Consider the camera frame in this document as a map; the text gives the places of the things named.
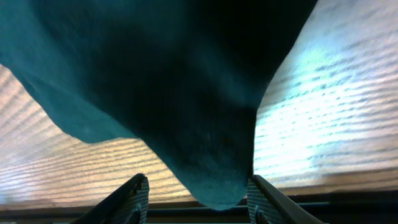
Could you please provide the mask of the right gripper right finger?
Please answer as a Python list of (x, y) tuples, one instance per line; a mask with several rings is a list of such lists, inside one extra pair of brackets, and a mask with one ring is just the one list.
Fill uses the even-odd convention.
[(249, 178), (247, 190), (252, 224), (324, 224), (260, 175)]

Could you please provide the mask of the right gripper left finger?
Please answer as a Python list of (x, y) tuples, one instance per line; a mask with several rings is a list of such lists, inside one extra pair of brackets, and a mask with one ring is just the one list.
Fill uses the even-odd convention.
[(136, 174), (72, 224), (146, 224), (149, 181)]

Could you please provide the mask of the black t-shirt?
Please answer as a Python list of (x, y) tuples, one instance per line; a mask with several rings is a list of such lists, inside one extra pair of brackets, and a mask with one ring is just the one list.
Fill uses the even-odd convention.
[(1, 63), (65, 133), (143, 140), (202, 204), (235, 206), (256, 114), (314, 0), (6, 0)]

